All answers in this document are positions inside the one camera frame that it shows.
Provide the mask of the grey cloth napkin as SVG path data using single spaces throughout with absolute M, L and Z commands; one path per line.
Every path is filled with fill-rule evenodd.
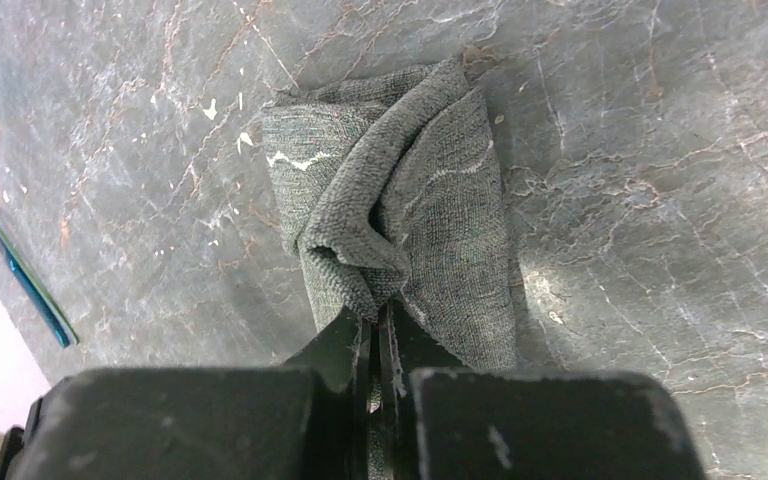
M 499 162 L 480 89 L 445 60 L 278 94 L 262 140 L 317 335 L 304 479 L 418 478 L 425 369 L 517 364 Z

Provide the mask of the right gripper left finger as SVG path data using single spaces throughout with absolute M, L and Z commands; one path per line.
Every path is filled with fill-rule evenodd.
M 344 311 L 273 367 L 104 368 L 13 432 L 13 479 L 364 479 L 370 323 Z

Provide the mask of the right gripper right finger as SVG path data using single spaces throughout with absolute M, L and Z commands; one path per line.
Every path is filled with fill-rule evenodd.
M 630 371 L 475 370 L 397 302 L 380 312 L 389 479 L 701 479 L 683 415 Z

